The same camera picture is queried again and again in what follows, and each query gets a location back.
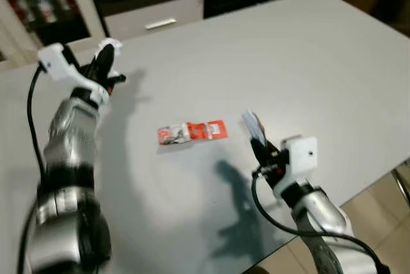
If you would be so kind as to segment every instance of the drawer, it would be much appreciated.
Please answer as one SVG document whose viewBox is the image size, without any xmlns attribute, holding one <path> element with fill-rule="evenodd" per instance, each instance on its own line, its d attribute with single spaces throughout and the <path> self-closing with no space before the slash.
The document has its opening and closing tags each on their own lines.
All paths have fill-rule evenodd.
<svg viewBox="0 0 410 274">
<path fill-rule="evenodd" d="M 119 40 L 203 19 L 204 0 L 174 0 L 105 17 L 110 36 Z"/>
</svg>

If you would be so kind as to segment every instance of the black cable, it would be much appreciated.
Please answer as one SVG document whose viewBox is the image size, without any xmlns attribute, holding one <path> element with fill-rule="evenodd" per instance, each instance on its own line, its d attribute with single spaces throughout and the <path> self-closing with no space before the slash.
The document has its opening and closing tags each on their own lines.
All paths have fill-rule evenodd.
<svg viewBox="0 0 410 274">
<path fill-rule="evenodd" d="M 30 228 L 30 223 L 34 217 L 36 206 L 37 199 L 34 199 L 27 213 L 26 220 L 24 221 L 23 230 L 20 236 L 19 256 L 17 258 L 17 274 L 23 274 L 24 272 L 24 261 L 26 258 L 28 230 Z"/>
<path fill-rule="evenodd" d="M 42 65 L 39 65 L 36 69 L 36 72 L 34 73 L 33 79 L 31 80 L 30 89 L 28 91 L 28 96 L 27 96 L 27 119 L 28 119 L 28 125 L 30 128 L 31 139 L 33 141 L 34 152 L 37 157 L 38 168 L 40 169 L 40 176 L 43 179 L 45 175 L 45 168 L 44 168 L 43 159 L 40 153 L 40 149 L 38 148 L 36 129 L 34 128 L 33 115 L 31 113 L 31 109 L 33 105 L 32 101 L 33 101 L 34 87 L 36 85 L 37 78 L 40 75 L 41 71 L 44 71 L 44 68 Z"/>
<path fill-rule="evenodd" d="M 259 198 L 258 198 L 258 194 L 256 193 L 256 181 L 258 179 L 258 175 L 255 173 L 254 176 L 252 177 L 252 197 L 254 199 L 254 203 L 257 207 L 257 209 L 260 211 L 260 213 L 263 215 L 264 218 L 266 218 L 273 226 L 289 233 L 289 234 L 293 234 L 295 236 L 300 236 L 300 237 L 332 237 L 332 238 L 339 238 L 339 239 L 344 239 L 350 242 L 353 242 L 357 245 L 359 245 L 361 248 L 363 248 L 363 250 L 373 259 L 375 266 L 376 266 L 376 270 L 378 274 L 390 274 L 390 270 L 389 268 L 384 265 L 380 259 L 378 258 L 378 256 L 376 255 L 376 253 L 363 241 L 352 237 L 352 236 L 348 236 L 346 234 L 338 234 L 335 232 L 315 232 L 315 231 L 302 231 L 302 230 L 296 230 L 296 229 L 292 229 L 289 228 L 281 223 L 279 223 L 278 221 L 274 220 L 262 207 L 261 203 L 259 202 Z"/>
</svg>

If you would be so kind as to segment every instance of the snack package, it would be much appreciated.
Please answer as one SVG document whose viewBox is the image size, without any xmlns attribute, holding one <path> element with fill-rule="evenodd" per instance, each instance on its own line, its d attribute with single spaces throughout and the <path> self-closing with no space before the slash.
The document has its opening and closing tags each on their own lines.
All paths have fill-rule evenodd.
<svg viewBox="0 0 410 274">
<path fill-rule="evenodd" d="M 180 144 L 194 140 L 217 140 L 227 137 L 228 133 L 222 120 L 201 124 L 184 122 L 179 125 L 169 125 L 158 130 L 160 145 Z"/>
</svg>

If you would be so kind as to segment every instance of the silver robotic arm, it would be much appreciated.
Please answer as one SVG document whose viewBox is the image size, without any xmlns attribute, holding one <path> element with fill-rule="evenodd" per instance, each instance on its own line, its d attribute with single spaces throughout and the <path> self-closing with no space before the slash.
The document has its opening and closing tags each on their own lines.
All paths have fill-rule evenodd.
<svg viewBox="0 0 410 274">
<path fill-rule="evenodd" d="M 44 149 L 46 168 L 27 252 L 32 273 L 92 273 L 110 258 L 110 233 L 94 196 L 94 134 L 114 84 L 125 81 L 112 70 L 120 46 L 107 38 L 84 67 L 61 44 L 39 51 L 47 73 L 72 92 L 51 122 Z"/>
<path fill-rule="evenodd" d="M 317 166 L 316 138 L 292 137 L 282 142 L 281 150 L 265 138 L 256 115 L 243 115 L 251 133 L 251 145 L 260 167 L 253 174 L 252 196 L 261 214 L 272 224 L 301 236 L 309 248 L 319 274 L 388 274 L 372 249 L 354 237 L 347 215 L 334 205 L 321 188 L 307 178 Z M 297 230 L 275 221 L 263 209 L 256 193 L 256 180 L 264 178 L 276 198 L 291 208 Z"/>
</svg>

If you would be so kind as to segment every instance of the white table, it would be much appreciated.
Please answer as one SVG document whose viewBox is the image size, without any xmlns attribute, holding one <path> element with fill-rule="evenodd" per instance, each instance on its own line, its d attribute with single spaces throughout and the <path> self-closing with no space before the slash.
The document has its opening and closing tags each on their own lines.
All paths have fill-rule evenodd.
<svg viewBox="0 0 410 274">
<path fill-rule="evenodd" d="M 80 59 L 89 60 L 92 51 Z M 342 204 L 410 156 L 410 41 L 340 0 L 278 0 L 124 42 L 98 132 L 96 192 L 111 230 L 102 273 L 240 273 L 291 239 L 250 198 L 256 167 L 240 115 L 273 143 L 316 136 L 312 177 Z M 0 264 L 15 267 L 37 165 L 26 124 L 35 66 L 0 75 Z M 43 77 L 41 144 L 67 92 Z M 158 147 L 164 125 L 222 119 L 229 138 Z M 268 186 L 271 215 L 293 225 Z"/>
</svg>

